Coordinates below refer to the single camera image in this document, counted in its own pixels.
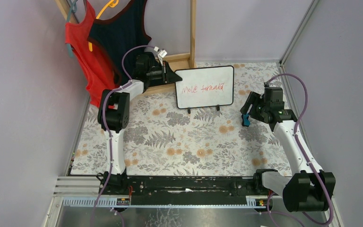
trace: wooden frame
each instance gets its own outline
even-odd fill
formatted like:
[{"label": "wooden frame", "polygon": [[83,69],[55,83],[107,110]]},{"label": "wooden frame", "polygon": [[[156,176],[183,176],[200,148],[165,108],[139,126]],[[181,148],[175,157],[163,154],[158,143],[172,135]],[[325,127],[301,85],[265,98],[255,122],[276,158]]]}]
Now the wooden frame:
[{"label": "wooden frame", "polygon": [[[66,0],[55,0],[61,11],[63,17],[67,18],[69,11],[69,4]],[[196,20],[196,5],[197,0],[190,0],[190,52],[173,54],[164,57],[164,60],[169,62],[173,71],[181,69],[192,69],[196,67],[195,64],[195,20]],[[71,15],[70,22],[76,24],[77,20],[74,15]],[[161,85],[157,87],[150,87],[144,95],[151,95],[155,93],[174,91],[174,84]]]}]

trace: floral tablecloth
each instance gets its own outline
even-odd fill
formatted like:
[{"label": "floral tablecloth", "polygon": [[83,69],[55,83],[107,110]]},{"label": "floral tablecloth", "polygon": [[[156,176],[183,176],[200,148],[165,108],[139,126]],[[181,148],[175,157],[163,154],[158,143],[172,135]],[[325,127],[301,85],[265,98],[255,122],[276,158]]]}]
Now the floral tablecloth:
[{"label": "floral tablecloth", "polygon": [[[251,121],[242,127],[240,108],[250,91],[277,74],[275,63],[197,63],[197,67],[234,66],[234,103],[187,110],[176,107],[175,92],[138,96],[130,102],[124,134],[128,175],[252,176],[258,168],[291,175],[287,157],[269,127]],[[278,80],[275,86],[282,86]],[[90,106],[74,154],[72,175],[95,175],[106,168],[106,141]]]}]

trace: black tank top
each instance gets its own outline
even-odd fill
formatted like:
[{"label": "black tank top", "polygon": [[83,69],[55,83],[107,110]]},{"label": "black tank top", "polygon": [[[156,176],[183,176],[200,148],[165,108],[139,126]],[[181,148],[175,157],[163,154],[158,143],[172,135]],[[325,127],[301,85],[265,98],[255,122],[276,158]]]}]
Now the black tank top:
[{"label": "black tank top", "polygon": [[[121,66],[123,55],[133,47],[147,45],[151,41],[144,29],[144,11],[147,0],[131,0],[116,16],[108,20],[95,19],[88,41],[98,46],[111,60],[115,74],[115,84],[124,85],[129,78]],[[132,74],[137,55],[144,52],[138,48],[130,52],[124,67]]]}]

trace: black whiteboard frame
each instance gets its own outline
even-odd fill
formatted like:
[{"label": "black whiteboard frame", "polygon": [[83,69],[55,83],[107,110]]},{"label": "black whiteboard frame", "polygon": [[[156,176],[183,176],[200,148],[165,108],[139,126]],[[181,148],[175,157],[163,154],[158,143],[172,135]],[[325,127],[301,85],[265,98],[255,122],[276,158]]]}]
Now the black whiteboard frame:
[{"label": "black whiteboard frame", "polygon": [[185,71],[185,70],[197,70],[197,69],[211,69],[211,68],[221,68],[221,67],[232,67],[233,69],[233,87],[232,87],[232,103],[230,104],[225,104],[225,105],[209,105],[209,106],[197,106],[197,107],[186,107],[186,108],[179,108],[179,104],[177,102],[177,88],[176,88],[176,83],[174,84],[174,91],[176,94],[176,107],[180,110],[185,110],[185,109],[193,109],[193,108],[206,108],[206,107],[213,107],[213,106],[227,106],[227,105],[232,105],[234,102],[234,67],[233,65],[221,65],[221,66],[213,66],[213,67],[202,67],[202,68],[193,68],[193,69],[183,69],[183,70],[176,70],[175,73],[177,71]]}]

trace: cable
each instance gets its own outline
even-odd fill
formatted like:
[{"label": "cable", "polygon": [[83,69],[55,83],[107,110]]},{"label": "cable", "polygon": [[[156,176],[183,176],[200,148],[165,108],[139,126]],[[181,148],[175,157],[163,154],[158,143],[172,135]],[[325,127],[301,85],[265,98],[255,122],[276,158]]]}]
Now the cable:
[{"label": "cable", "polygon": [[323,183],[322,179],[320,178],[317,170],[315,169],[314,165],[311,163],[311,160],[310,158],[308,157],[307,153],[305,152],[304,148],[303,148],[303,145],[301,144],[299,138],[298,138],[298,135],[297,135],[297,130],[298,130],[298,125],[301,121],[301,119],[303,118],[303,115],[305,113],[305,111],[307,110],[307,104],[308,104],[308,92],[307,92],[307,87],[305,86],[304,82],[296,75],[293,75],[293,74],[290,74],[290,73],[282,73],[282,74],[279,74],[279,75],[276,75],[274,77],[272,77],[270,80],[267,81],[267,83],[269,84],[271,81],[273,81],[274,79],[280,77],[280,76],[290,76],[290,77],[293,77],[293,78],[296,78],[302,85],[302,87],[304,88],[304,93],[305,93],[305,104],[304,104],[304,108],[300,114],[300,116],[298,117],[297,119],[297,122],[295,123],[294,125],[294,138],[295,138],[295,141],[297,142],[297,145],[298,147],[300,148],[302,154],[304,155],[304,158],[305,160],[307,161],[308,165],[310,166],[311,170],[314,172],[317,180],[319,181],[320,183],[320,186],[323,190],[323,193],[325,194],[325,197],[326,197],[326,201],[328,202],[328,205],[329,205],[329,219],[325,222],[325,223],[322,223],[322,222],[318,222],[316,220],[314,220],[313,218],[311,218],[306,212],[303,212],[303,214],[309,219],[311,220],[312,222],[318,224],[318,225],[322,225],[322,226],[327,226],[329,225],[330,223],[332,223],[332,220],[333,220],[333,216],[334,216],[334,212],[333,212],[333,205],[332,205],[332,201],[330,200],[329,198],[329,194],[328,194],[328,191],[326,189],[326,186],[325,184]]},{"label": "cable", "polygon": [[267,211],[268,211],[269,217],[270,217],[270,219],[272,220],[273,224],[275,224],[275,226],[276,226],[276,227],[279,227],[279,226],[276,224],[275,220],[273,219],[273,217],[272,217],[271,213],[272,213],[272,214],[284,215],[284,216],[287,216],[287,217],[293,218],[293,219],[294,219],[294,220],[296,220],[298,223],[300,223],[300,225],[301,225],[302,227],[305,227],[305,226],[304,226],[304,223],[303,223],[302,221],[300,221],[298,218],[296,218],[296,217],[295,217],[294,215],[292,215],[292,214],[287,214],[287,213],[283,213],[283,212],[279,212],[279,211],[270,211],[270,210],[269,210],[270,198],[272,198],[272,196],[273,196],[274,194],[275,194],[275,193],[274,193],[274,192],[272,192],[272,193],[268,196],[268,200],[267,200]]},{"label": "cable", "polygon": [[126,71],[126,68],[124,67],[124,59],[126,58],[126,55],[129,54],[130,52],[132,52],[133,50],[137,49],[137,48],[141,48],[141,47],[151,47],[151,48],[155,48],[154,46],[150,46],[150,45],[141,45],[141,46],[136,46],[131,48],[130,50],[128,50],[124,55],[123,58],[121,59],[121,67],[123,68],[124,73],[126,73],[127,77],[129,79],[133,79],[131,78],[130,74]]},{"label": "cable", "polygon": [[119,216],[121,218],[121,226],[124,227],[124,217],[123,217],[123,215],[120,212],[118,212],[117,210],[115,210],[115,208],[113,208],[113,207],[111,208],[110,212],[112,212],[112,210],[115,211],[115,215],[119,214]]},{"label": "cable", "polygon": [[[123,58],[121,60],[121,66],[122,66],[124,72],[129,77],[130,80],[125,85],[113,89],[112,91],[110,91],[106,95],[105,100],[104,100],[104,107],[107,106],[107,103],[108,103],[108,100],[109,100],[109,97],[111,96],[111,94],[113,94],[114,92],[117,92],[117,91],[121,91],[124,88],[129,87],[133,83],[132,82],[133,78],[131,78],[131,76],[127,73],[126,69],[124,68],[124,59],[126,58],[126,55],[129,54],[131,51],[133,51],[133,50],[135,50],[137,48],[141,48],[141,47],[151,47],[151,48],[155,48],[154,46],[150,46],[150,45],[136,46],[136,47],[133,47],[130,50],[128,50],[123,55]],[[102,187],[101,191],[99,192],[99,194],[98,194],[98,196],[97,196],[97,198],[96,198],[96,200],[94,202],[93,211],[92,211],[91,217],[90,217],[90,227],[94,226],[94,213],[95,213],[96,205],[98,204],[99,198],[101,197],[102,193],[104,192],[104,189],[105,189],[106,185],[108,184],[108,181],[109,181],[109,178],[110,178],[111,172],[112,172],[112,167],[113,167],[112,166],[112,161],[113,161],[113,157],[112,157],[112,133],[111,133],[111,130],[109,129],[109,127],[108,127],[108,123],[106,122],[106,115],[105,115],[105,112],[106,111],[105,110],[106,110],[106,108],[102,108],[102,121],[104,122],[104,126],[105,126],[106,131],[109,133],[109,160],[110,160],[110,162],[109,162],[110,163],[109,164],[109,173],[108,173],[108,177],[106,178],[106,181],[104,183],[104,186]]]}]

